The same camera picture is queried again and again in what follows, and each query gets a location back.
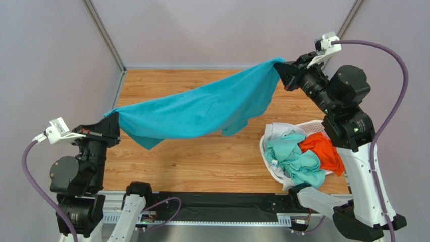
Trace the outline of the teal blue t-shirt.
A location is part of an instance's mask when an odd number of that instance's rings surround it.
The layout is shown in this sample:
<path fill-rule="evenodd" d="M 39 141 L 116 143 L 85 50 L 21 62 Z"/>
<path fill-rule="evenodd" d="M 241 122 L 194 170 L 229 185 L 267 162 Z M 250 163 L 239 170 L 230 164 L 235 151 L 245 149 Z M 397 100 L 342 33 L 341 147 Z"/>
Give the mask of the teal blue t-shirt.
<path fill-rule="evenodd" d="M 120 128 L 147 150 L 166 139 L 221 131 L 232 136 L 268 109 L 280 76 L 277 57 L 182 93 L 114 108 Z"/>

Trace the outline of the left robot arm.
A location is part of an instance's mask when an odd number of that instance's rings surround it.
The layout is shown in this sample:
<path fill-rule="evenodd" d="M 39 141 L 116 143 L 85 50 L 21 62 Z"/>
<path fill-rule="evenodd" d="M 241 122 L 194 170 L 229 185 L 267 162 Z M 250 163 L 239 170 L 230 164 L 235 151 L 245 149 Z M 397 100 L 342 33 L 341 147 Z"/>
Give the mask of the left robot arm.
<path fill-rule="evenodd" d="M 61 118 L 50 121 L 45 133 L 51 144 L 70 143 L 76 156 L 54 162 L 49 176 L 56 194 L 56 217 L 62 241 L 102 241 L 103 189 L 108 148 L 120 142 L 119 114 L 70 130 Z"/>

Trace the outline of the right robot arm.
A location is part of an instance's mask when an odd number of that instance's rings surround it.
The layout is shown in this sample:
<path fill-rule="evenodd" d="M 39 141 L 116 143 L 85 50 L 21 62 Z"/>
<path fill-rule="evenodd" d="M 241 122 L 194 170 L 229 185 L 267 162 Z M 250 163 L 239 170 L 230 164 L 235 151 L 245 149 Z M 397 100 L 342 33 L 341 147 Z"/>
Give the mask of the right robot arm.
<path fill-rule="evenodd" d="M 310 185 L 289 189 L 292 203 L 331 219 L 337 231 L 356 241 L 377 241 L 386 230 L 404 228 L 404 216 L 392 208 L 377 163 L 376 132 L 360 108 L 370 92 L 365 72 L 343 65 L 328 78 L 315 52 L 293 62 L 278 62 L 275 70 L 287 91 L 301 89 L 324 113 L 322 125 L 348 175 L 352 199 L 338 199 Z"/>

